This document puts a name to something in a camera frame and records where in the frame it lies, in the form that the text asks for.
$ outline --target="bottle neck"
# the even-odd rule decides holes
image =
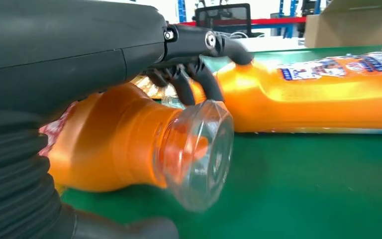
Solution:
[[[114,164],[122,181],[166,188],[157,166],[159,151],[170,123],[180,112],[146,98],[135,100],[125,109],[112,145]]]
[[[187,176],[190,166],[206,155],[209,147],[205,136],[189,135],[192,123],[192,120],[183,122],[178,117],[170,122],[156,161],[161,177],[169,176],[178,185]]]

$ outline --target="bottle label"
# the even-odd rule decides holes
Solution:
[[[280,65],[279,69],[287,81],[319,79],[322,76],[342,77],[346,75],[345,69],[332,58]]]
[[[318,61],[279,65],[278,70],[287,81],[320,79],[323,76],[344,77],[352,73],[382,73],[382,52],[365,55],[327,57]]]
[[[67,122],[68,115],[73,111],[74,106],[77,102],[74,102],[68,106],[67,110],[61,115],[61,117],[52,123],[49,123],[42,128],[39,129],[40,133],[44,133],[47,135],[47,146],[44,147],[40,152],[40,156],[47,156],[52,149],[53,145],[56,143],[56,140],[59,137],[59,134],[61,133],[62,129],[65,126],[65,123]]]

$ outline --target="green surface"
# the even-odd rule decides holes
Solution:
[[[381,47],[256,53],[294,62]],[[209,62],[216,69],[225,62]],[[133,186],[113,193],[68,190],[63,200],[126,223],[167,216],[182,239],[382,239],[382,135],[238,134],[217,204],[185,212],[168,193]]]

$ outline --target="black flexible hose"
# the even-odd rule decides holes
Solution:
[[[61,203],[34,115],[0,111],[0,239],[176,239],[168,219],[128,226]]]

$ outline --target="orange bottle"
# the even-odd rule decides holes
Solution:
[[[43,129],[51,143],[42,154],[57,184],[90,192],[151,184],[193,211],[217,200],[233,140],[223,103],[182,111],[127,83],[76,103],[61,119]]]
[[[382,52],[279,66],[231,63],[214,75],[236,132],[382,129]]]

